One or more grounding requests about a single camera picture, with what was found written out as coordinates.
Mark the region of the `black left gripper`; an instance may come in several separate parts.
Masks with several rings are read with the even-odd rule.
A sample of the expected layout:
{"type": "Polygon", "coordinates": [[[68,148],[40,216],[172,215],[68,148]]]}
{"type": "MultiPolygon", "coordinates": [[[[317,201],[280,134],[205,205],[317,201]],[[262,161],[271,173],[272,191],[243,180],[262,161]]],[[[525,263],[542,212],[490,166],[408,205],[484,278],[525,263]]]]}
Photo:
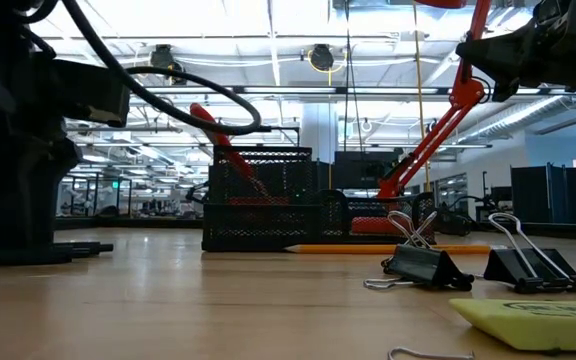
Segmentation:
{"type": "Polygon", "coordinates": [[[0,47],[0,248],[53,241],[57,187],[81,160],[67,139],[55,54],[0,47]]]}

